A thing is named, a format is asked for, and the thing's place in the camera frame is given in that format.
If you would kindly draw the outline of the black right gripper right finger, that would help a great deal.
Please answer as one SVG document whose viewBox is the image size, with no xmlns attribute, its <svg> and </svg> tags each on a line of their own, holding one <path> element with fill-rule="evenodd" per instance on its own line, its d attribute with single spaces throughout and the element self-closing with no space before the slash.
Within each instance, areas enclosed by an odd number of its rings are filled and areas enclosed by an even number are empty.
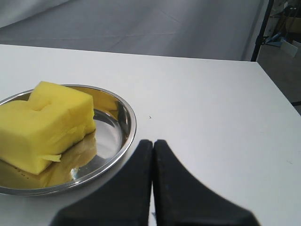
<svg viewBox="0 0 301 226">
<path fill-rule="evenodd" d="M 197 180 L 165 140 L 154 144 L 152 182 L 159 226 L 257 226 L 246 210 Z"/>
</svg>

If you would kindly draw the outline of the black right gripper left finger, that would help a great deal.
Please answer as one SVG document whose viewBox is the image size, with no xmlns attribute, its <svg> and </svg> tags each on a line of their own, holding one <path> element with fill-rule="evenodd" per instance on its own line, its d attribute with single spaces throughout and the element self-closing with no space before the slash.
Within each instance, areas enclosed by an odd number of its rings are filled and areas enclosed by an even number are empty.
<svg viewBox="0 0 301 226">
<path fill-rule="evenodd" d="M 141 140 L 122 169 L 87 197 L 60 210 L 52 226 L 146 226 L 153 144 Z"/>
</svg>

